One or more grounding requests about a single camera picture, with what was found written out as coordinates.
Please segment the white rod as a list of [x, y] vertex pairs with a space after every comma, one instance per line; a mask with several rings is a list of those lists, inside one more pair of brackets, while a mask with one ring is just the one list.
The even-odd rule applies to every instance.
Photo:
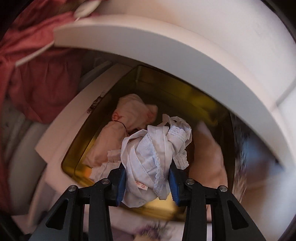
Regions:
[[25, 63], [33, 60], [37, 56], [43, 54], [48, 49], [50, 49], [51, 47], [53, 47], [53, 45], [54, 45], [54, 41], [52, 41], [49, 44], [45, 45], [44, 47], [38, 49], [37, 51], [29, 54], [28, 56], [25, 56], [25, 57], [21, 58], [20, 60], [18, 60], [18, 61], [15, 62], [15, 67], [20, 67], [21, 65], [24, 65]]

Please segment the pale pink knotted cloth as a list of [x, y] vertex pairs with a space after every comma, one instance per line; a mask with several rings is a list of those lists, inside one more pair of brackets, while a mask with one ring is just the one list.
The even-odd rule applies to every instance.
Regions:
[[111, 121], [102, 128], [94, 145], [84, 159], [90, 168], [100, 167], [108, 161], [108, 152], [121, 149], [124, 138], [134, 130], [145, 129], [158, 115], [158, 107], [145, 104], [136, 94], [121, 97], [112, 114]]

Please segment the gold metal tin box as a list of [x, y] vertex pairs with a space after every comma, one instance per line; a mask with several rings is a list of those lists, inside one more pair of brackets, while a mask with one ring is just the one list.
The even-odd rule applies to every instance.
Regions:
[[168, 169], [175, 163], [205, 186], [232, 187], [234, 134], [229, 111], [201, 90], [162, 71], [137, 66], [102, 93], [61, 168], [82, 186], [124, 164], [126, 209], [178, 220]]

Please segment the peach folded cloth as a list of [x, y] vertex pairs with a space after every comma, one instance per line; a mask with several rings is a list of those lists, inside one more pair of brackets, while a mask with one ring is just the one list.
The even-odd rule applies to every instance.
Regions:
[[210, 188], [228, 186], [221, 147], [204, 122], [196, 125], [193, 141], [194, 160], [190, 164], [189, 177]]

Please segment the red fabric curtain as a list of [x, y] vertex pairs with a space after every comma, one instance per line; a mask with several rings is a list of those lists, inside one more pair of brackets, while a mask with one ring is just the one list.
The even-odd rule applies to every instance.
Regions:
[[16, 62], [50, 44], [53, 30], [75, 20], [81, 1], [33, 1], [14, 20], [1, 39], [1, 101], [28, 120], [50, 123], [78, 90], [82, 50], [51, 47], [32, 60]]

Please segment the white lace garment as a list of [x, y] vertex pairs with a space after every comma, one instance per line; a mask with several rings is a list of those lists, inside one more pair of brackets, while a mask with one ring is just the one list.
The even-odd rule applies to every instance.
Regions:
[[192, 129], [185, 120], [163, 114], [161, 124], [148, 125], [124, 138], [121, 149], [109, 150], [107, 161], [92, 168], [90, 179], [97, 182], [106, 178], [122, 164], [126, 170], [126, 206], [136, 208], [157, 198], [165, 200], [170, 193], [170, 165], [175, 163], [181, 170], [189, 166], [186, 147], [191, 141]]

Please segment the white oval remote device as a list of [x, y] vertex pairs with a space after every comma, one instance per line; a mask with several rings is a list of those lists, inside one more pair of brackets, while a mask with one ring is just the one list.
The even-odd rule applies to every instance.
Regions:
[[74, 11], [73, 17], [75, 19], [86, 18], [91, 15], [100, 5], [101, 1], [85, 1]]

